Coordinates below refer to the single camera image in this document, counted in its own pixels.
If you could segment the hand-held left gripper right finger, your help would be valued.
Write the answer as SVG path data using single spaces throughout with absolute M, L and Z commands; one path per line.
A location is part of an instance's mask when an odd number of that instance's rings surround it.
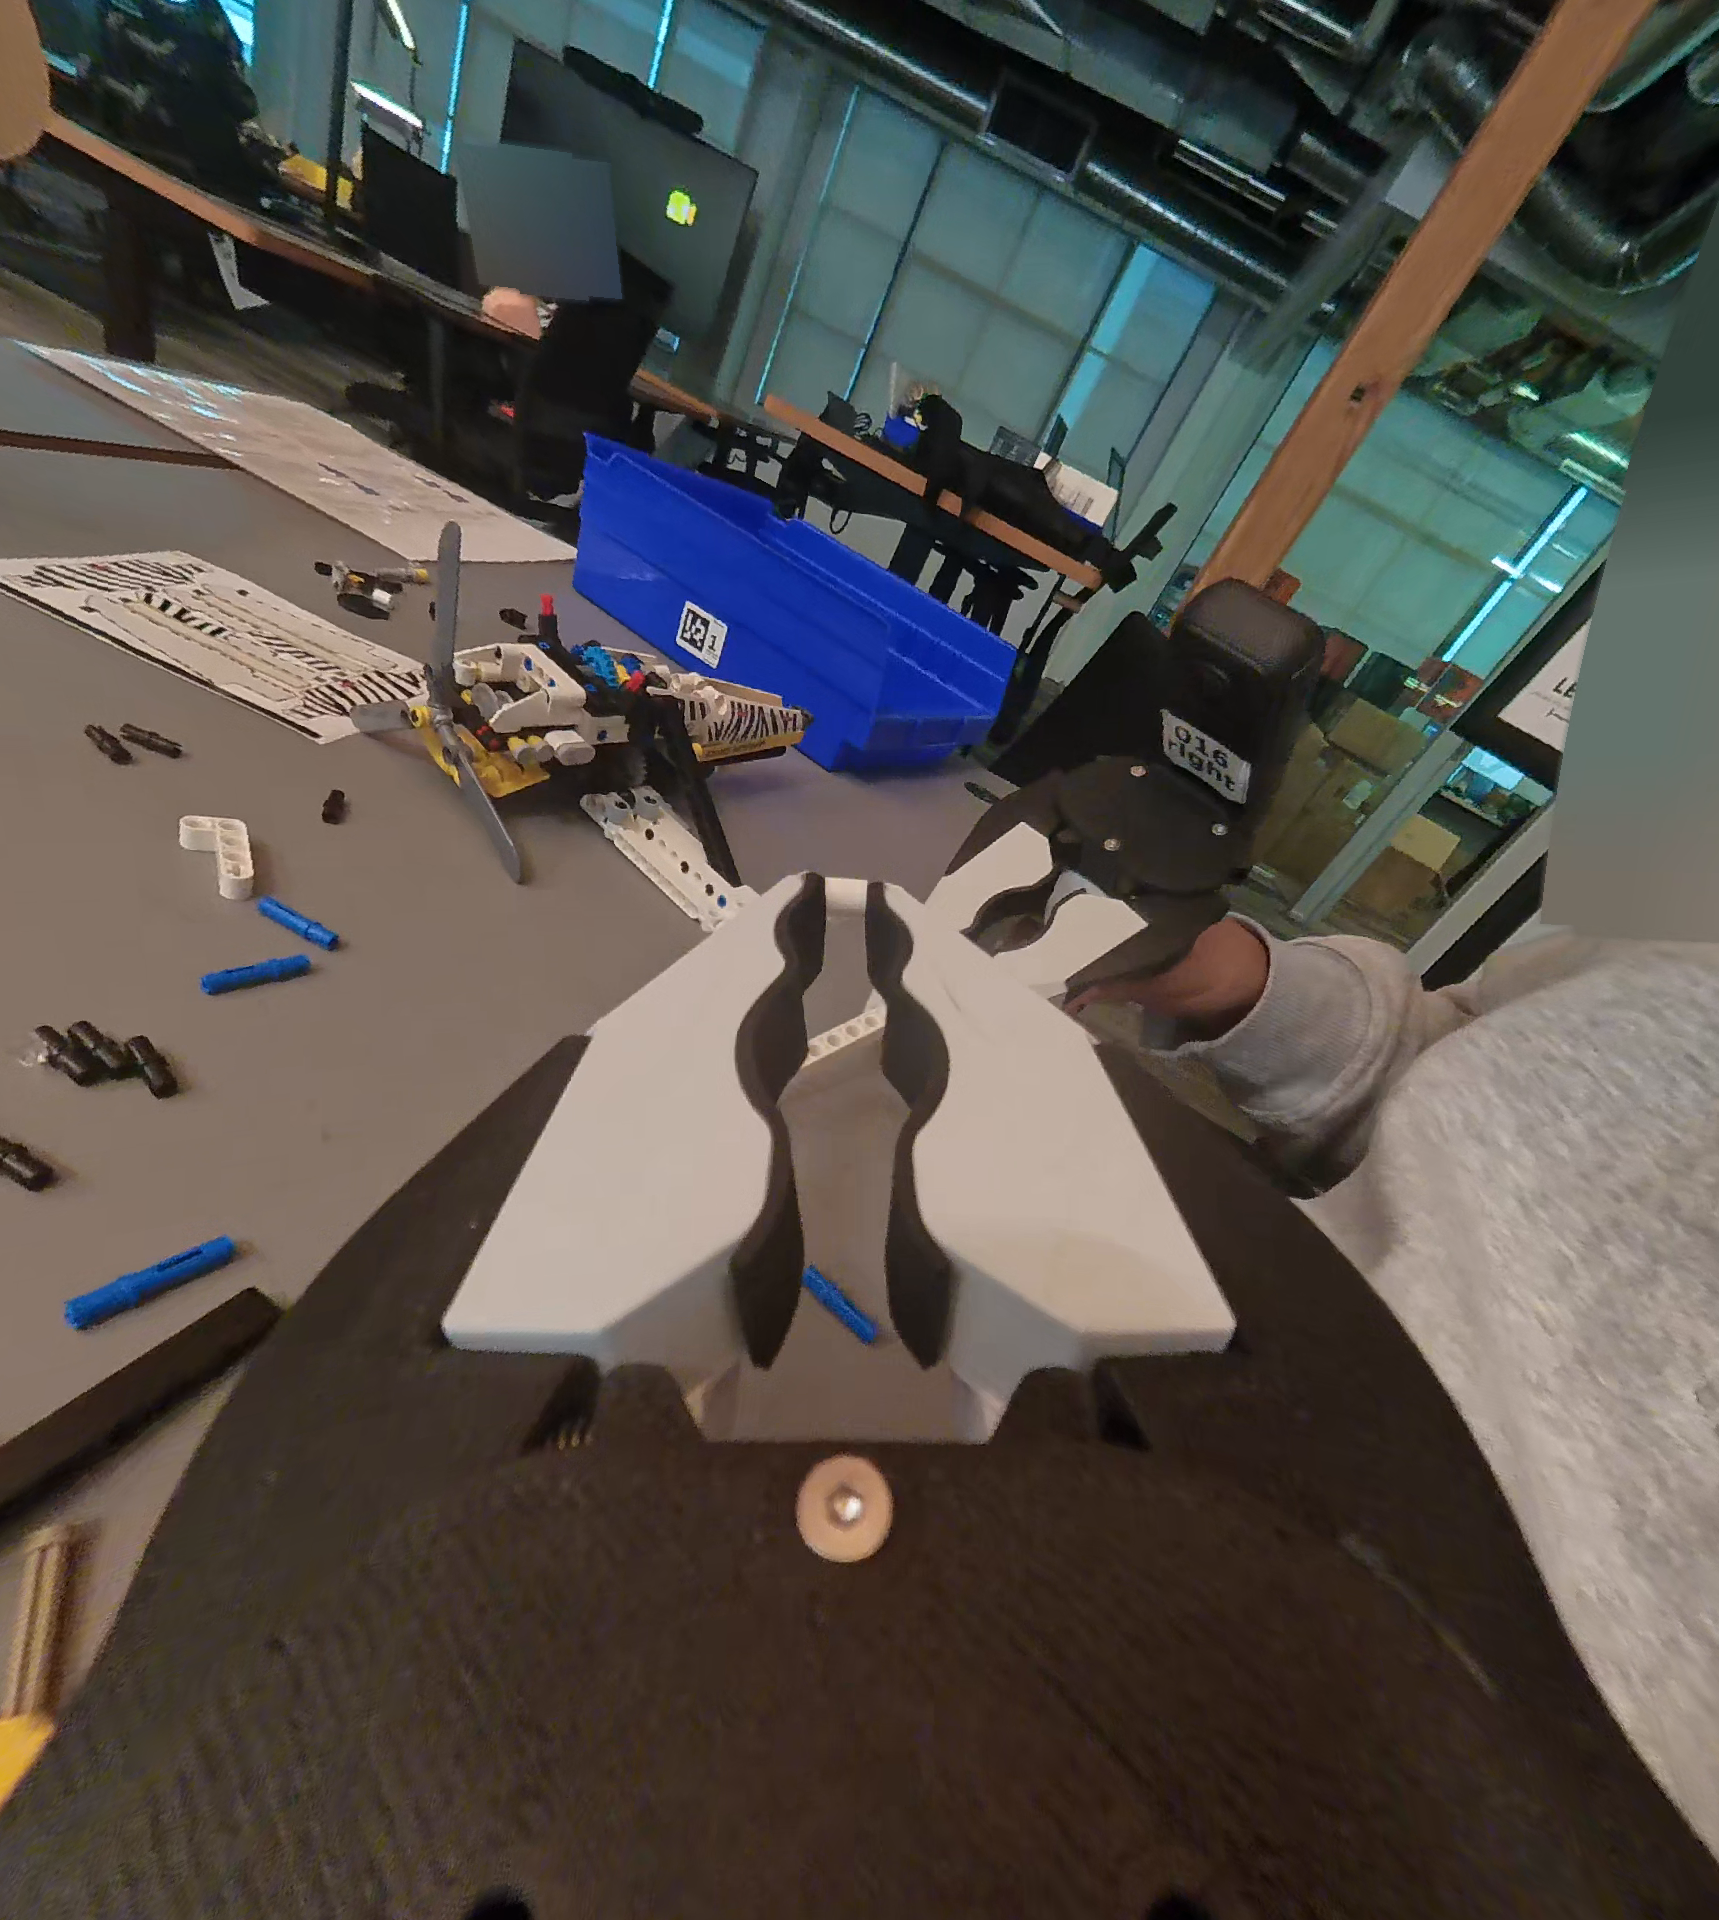
M 1225 1354 L 1234 1308 L 1087 1034 L 881 880 L 867 973 L 904 1102 L 890 1317 L 960 1420 L 1001 1423 L 1039 1372 Z

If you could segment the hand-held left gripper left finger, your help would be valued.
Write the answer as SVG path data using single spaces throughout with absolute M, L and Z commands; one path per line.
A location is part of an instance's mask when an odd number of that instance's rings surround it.
M 825 936 L 825 875 L 788 875 L 592 1024 L 447 1345 L 657 1366 L 688 1395 L 774 1366 L 805 1266 L 781 1092 Z

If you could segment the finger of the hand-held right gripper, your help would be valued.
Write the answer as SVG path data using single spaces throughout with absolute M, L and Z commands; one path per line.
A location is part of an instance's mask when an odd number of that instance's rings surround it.
M 981 949 L 1034 948 L 1058 910 L 1062 870 L 1039 831 L 1008 831 L 944 872 L 928 917 Z
M 1050 907 L 1043 929 L 1014 948 L 1014 979 L 1040 998 L 1062 999 L 1113 949 L 1144 933 L 1145 919 L 1133 904 L 1099 891 L 1070 891 Z

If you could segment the person's right forearm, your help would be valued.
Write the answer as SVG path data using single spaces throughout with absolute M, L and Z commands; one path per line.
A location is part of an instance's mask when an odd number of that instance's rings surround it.
M 1378 1112 L 1423 1048 L 1482 1008 L 1477 988 L 1424 991 L 1408 958 L 1368 938 L 1281 940 L 1229 921 L 1263 959 L 1242 1013 L 1192 1052 L 1298 1196 L 1363 1164 Z

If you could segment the partly built lego aircraft model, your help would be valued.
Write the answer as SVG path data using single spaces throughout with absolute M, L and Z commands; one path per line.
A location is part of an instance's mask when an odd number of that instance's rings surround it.
M 358 713 L 361 733 L 411 733 L 485 822 L 511 883 L 528 861 L 504 803 L 573 792 L 653 889 L 714 933 L 749 899 L 710 792 L 718 764 L 774 758 L 813 727 L 801 706 L 633 650 L 567 644 L 553 595 L 529 632 L 463 647 L 458 605 L 430 600 L 419 706 Z

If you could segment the white angled lego beam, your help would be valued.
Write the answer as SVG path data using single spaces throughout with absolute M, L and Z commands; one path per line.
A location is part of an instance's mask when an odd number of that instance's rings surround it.
M 255 899 L 256 870 L 244 820 L 226 814 L 184 814 L 178 820 L 178 843 L 184 850 L 212 854 L 216 895 L 223 900 Z

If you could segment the small black lego assembly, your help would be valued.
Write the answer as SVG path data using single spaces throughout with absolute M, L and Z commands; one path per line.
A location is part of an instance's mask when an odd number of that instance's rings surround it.
M 364 618 L 390 618 L 409 587 L 435 585 L 435 571 L 425 563 L 354 566 L 316 560 L 312 571 L 330 578 L 339 608 Z

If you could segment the tan lego axle pin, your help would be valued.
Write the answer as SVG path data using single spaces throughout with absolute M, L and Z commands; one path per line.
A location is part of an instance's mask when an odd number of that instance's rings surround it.
M 79 1623 L 79 1580 L 90 1563 L 103 1525 L 65 1519 L 29 1536 L 19 1559 L 16 1625 L 5 1657 L 0 1715 L 56 1719 L 65 1697 L 73 1635 Z

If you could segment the person's right hand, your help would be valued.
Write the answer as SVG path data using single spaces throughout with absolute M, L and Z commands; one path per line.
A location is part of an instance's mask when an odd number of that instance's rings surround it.
M 1175 967 L 1157 974 L 1113 979 L 1087 988 L 1077 1008 L 1131 1007 L 1157 1043 L 1211 1043 L 1246 1023 L 1267 995 L 1273 958 L 1267 938 L 1236 917 L 1199 933 Z

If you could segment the white sign with black marker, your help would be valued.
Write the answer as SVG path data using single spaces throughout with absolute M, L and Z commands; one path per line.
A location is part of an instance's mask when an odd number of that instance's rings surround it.
M 1464 721 L 1464 736 L 1477 748 L 1545 788 L 1561 780 L 1580 658 L 1603 582 L 1605 574 L 1596 574 L 1544 617 L 1485 687 L 1482 713 Z

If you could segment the long black flat bar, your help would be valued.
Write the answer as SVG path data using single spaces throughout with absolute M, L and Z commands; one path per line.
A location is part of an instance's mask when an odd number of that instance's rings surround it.
M 244 1363 L 286 1308 L 242 1287 L 201 1318 L 0 1444 L 0 1524 L 84 1474 Z

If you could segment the zebra striped sticker sheet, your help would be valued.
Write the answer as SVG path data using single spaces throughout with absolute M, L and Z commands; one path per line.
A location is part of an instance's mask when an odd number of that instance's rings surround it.
M 422 663 L 194 553 L 0 558 L 0 592 L 316 745 L 425 699 Z

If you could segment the white printed paper sheet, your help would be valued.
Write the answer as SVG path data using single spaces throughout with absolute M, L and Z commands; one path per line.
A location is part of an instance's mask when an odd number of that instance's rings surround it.
M 114 357 L 56 345 L 31 354 L 405 563 L 435 563 L 448 524 L 463 529 L 463 560 L 471 563 L 575 558 L 573 542 L 497 508 L 316 406 Z

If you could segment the large dark monitor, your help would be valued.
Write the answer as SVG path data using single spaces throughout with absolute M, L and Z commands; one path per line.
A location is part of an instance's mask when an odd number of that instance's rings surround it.
M 665 285 L 664 329 L 710 338 L 724 313 L 755 170 L 701 132 L 690 112 L 633 74 L 517 41 L 498 126 L 504 142 L 606 170 L 616 248 Z

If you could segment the wooden post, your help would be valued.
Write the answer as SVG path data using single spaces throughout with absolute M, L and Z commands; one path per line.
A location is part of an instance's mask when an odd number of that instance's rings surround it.
M 1192 595 L 1267 587 L 1454 303 L 1608 81 L 1652 2 L 1559 2 L 1229 521 Z

